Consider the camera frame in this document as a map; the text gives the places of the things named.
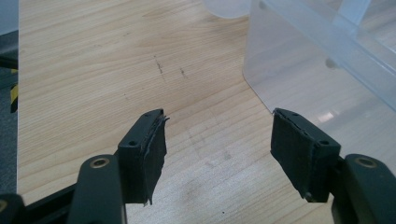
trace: yellow and black striped tape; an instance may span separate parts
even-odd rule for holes
[[[17,75],[18,74],[18,70],[12,69],[11,73]],[[15,113],[18,110],[18,83],[14,84],[11,87],[11,94],[10,95],[11,95],[11,113]]]

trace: clear plastic box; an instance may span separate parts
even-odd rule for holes
[[[343,155],[396,173],[396,1],[372,1],[360,18],[342,2],[253,0],[244,76],[269,110],[300,113]]]

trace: floor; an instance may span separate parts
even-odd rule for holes
[[[3,49],[18,57],[18,32],[0,35],[0,51]],[[18,74],[0,68],[0,194],[17,189],[18,112],[10,113],[10,87],[17,79]]]

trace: wooden table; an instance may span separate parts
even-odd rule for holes
[[[271,113],[242,75],[248,17],[200,0],[22,0],[18,193],[75,183],[138,117],[162,107],[168,154],[131,223],[332,223],[270,154]]]

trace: wood grain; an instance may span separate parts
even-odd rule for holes
[[[162,107],[168,155],[153,205],[133,223],[332,223],[272,158],[272,116],[242,76],[248,18],[201,1],[22,0],[18,193],[75,183]]]

